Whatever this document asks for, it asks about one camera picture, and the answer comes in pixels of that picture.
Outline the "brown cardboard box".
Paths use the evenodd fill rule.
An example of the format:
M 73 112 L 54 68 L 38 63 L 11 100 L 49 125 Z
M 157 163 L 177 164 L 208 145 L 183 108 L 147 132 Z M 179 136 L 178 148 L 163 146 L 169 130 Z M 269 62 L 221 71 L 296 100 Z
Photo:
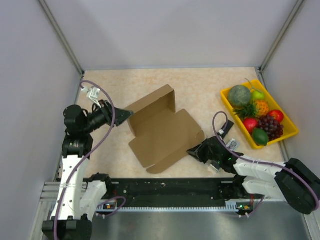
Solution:
M 143 168 L 160 174 L 205 140 L 205 133 L 185 110 L 176 110 L 175 90 L 165 85 L 126 107 L 134 114 L 128 144 Z

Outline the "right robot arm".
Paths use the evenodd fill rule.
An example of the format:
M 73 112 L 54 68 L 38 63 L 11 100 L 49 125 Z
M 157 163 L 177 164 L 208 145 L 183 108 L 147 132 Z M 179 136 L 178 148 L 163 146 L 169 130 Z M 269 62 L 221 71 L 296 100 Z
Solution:
M 239 143 L 211 137 L 187 150 L 197 161 L 215 170 L 234 174 L 233 192 L 239 198 L 262 195 L 288 203 L 309 215 L 320 207 L 320 179 L 299 159 L 267 162 L 236 152 Z

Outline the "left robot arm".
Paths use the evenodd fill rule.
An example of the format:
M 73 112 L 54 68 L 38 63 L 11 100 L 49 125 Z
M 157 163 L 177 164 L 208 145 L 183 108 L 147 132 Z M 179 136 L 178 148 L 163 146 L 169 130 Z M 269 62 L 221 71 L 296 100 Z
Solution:
M 91 134 L 104 125 L 118 127 L 133 111 L 114 107 L 106 100 L 92 105 L 92 111 L 79 105 L 68 106 L 64 112 L 66 126 L 62 144 L 62 177 L 58 197 L 50 219 L 42 224 L 49 240 L 89 240 L 93 217 L 102 198 L 114 191 L 107 174 L 92 175 L 83 189 L 84 174 L 95 150 Z

